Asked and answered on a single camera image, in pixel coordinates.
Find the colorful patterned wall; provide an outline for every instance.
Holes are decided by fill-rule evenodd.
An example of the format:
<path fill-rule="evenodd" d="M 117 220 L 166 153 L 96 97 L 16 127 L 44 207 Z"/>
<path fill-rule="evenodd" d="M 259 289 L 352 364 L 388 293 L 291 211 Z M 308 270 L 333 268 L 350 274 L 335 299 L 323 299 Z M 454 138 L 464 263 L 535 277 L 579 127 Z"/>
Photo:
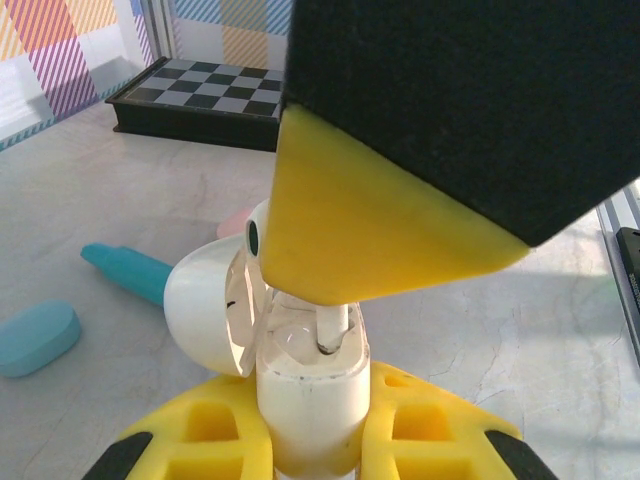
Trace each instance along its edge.
<path fill-rule="evenodd" d="M 0 0 L 0 150 L 151 62 L 140 0 Z"/>
<path fill-rule="evenodd" d="M 178 55 L 284 70 L 293 0 L 173 0 Z"/>

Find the gray floor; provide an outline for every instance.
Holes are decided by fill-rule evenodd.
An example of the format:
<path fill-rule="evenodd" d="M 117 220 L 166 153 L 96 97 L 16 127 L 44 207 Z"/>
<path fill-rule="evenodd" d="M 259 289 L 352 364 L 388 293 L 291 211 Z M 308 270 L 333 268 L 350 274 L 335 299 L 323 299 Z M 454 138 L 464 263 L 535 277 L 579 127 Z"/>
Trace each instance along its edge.
<path fill-rule="evenodd" d="M 84 327 L 0 379 L 0 478 L 79 479 L 126 426 L 209 377 L 162 311 L 79 257 L 176 263 L 269 194 L 272 154 L 115 134 L 99 105 L 0 154 L 0 318 L 48 298 Z M 518 265 L 363 305 L 373 358 L 515 423 L 563 479 L 640 478 L 640 375 L 594 212 Z"/>

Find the chessboard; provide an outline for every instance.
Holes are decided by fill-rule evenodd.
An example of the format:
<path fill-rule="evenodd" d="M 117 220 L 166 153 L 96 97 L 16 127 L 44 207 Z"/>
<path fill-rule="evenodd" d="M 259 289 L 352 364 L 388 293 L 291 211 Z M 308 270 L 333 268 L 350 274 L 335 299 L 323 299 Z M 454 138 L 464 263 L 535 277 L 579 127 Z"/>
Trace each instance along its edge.
<path fill-rule="evenodd" d="M 275 151 L 283 72 L 161 58 L 107 99 L 116 131 Z"/>

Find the teal oval block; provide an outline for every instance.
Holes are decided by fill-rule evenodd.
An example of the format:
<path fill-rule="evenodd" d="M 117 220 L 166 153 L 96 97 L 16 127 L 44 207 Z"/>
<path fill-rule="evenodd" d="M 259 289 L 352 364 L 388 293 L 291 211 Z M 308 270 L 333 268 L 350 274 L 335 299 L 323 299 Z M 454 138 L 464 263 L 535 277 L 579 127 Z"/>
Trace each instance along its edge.
<path fill-rule="evenodd" d="M 23 377 L 69 350 L 80 337 L 73 307 L 49 300 L 0 324 L 0 375 Z"/>

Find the pink object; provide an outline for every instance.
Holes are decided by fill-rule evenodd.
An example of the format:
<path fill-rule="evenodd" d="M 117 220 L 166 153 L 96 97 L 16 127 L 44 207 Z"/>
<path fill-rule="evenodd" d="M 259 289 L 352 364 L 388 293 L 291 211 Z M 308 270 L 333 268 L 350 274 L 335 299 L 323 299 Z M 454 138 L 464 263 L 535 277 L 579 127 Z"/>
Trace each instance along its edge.
<path fill-rule="evenodd" d="M 218 238 L 229 237 L 244 232 L 244 224 L 247 218 L 249 218 L 249 215 L 251 215 L 251 212 L 253 212 L 253 208 L 245 208 L 218 225 L 218 229 L 216 230 Z"/>

